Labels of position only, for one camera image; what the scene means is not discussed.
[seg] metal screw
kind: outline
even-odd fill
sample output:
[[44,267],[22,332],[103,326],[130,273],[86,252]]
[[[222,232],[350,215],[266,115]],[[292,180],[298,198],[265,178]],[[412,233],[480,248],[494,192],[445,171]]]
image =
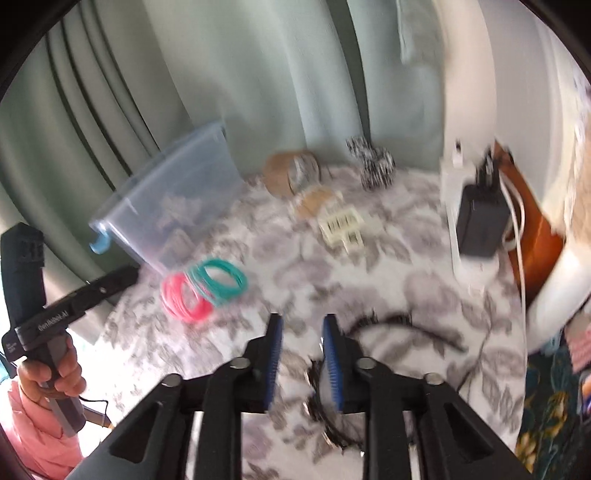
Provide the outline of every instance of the metal screw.
[[183,377],[179,374],[170,374],[163,378],[162,385],[165,387],[178,387],[183,381]]
[[372,368],[374,368],[376,365],[376,362],[373,358],[370,358],[368,356],[364,356],[363,358],[360,358],[359,360],[357,360],[357,367],[360,368],[361,370],[371,370]]
[[251,361],[248,358],[244,358],[243,356],[237,356],[234,360],[230,362],[230,367],[236,368],[237,370],[242,370],[244,368],[248,368],[251,364]]
[[441,385],[442,383],[445,383],[443,377],[435,373],[425,375],[425,381],[429,385]]

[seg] green curtain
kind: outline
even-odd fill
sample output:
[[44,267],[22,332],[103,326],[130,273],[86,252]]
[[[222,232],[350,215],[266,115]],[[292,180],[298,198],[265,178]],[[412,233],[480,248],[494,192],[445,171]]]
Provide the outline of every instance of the green curtain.
[[365,134],[437,168],[437,65],[402,65],[396,0],[82,0],[0,103],[0,222],[41,229],[67,293],[129,258],[91,253],[95,211],[149,158],[223,119],[246,174],[277,150],[350,161]]

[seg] plastic box lid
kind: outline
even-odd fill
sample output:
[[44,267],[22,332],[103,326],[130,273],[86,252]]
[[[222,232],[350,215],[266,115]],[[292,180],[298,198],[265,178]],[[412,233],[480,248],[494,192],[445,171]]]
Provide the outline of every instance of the plastic box lid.
[[114,239],[163,275],[177,270],[243,187],[222,123],[208,124],[157,155],[111,196],[89,224],[99,233],[91,248],[104,253]]

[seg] bed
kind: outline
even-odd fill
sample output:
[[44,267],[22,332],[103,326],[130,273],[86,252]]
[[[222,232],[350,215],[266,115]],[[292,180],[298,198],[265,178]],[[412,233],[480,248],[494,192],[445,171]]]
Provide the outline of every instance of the bed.
[[375,327],[361,336],[364,350],[395,372],[422,377],[437,372],[513,449],[524,403],[525,325],[508,259],[490,288],[473,296],[452,272],[447,222],[438,177],[399,170],[388,190],[361,189],[354,168],[326,170],[325,183],[348,203],[372,215],[383,229],[364,239],[361,254],[325,246],[307,222],[294,222],[289,205],[272,197],[259,177],[209,232],[192,262],[221,257],[248,275],[249,290],[202,325],[168,317],[160,280],[143,271],[125,292],[95,346],[102,378],[94,395],[112,401],[120,421],[166,374],[184,378],[212,372],[238,356],[264,332],[269,313],[285,320],[277,389],[269,416],[243,419],[244,478],[249,480],[360,478],[359,452],[341,454],[326,442],[321,424],[301,408],[310,394],[306,370],[320,356],[319,327],[336,313],[343,327],[362,314],[410,310],[413,322],[467,347],[414,330]]

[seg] black power adapter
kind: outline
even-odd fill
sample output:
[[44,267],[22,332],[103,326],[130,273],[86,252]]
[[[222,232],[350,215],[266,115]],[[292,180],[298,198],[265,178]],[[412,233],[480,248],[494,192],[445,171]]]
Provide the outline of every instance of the black power adapter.
[[466,185],[457,218],[460,255],[492,258],[499,248],[511,211],[501,191],[498,163],[490,150],[476,173],[476,184]]

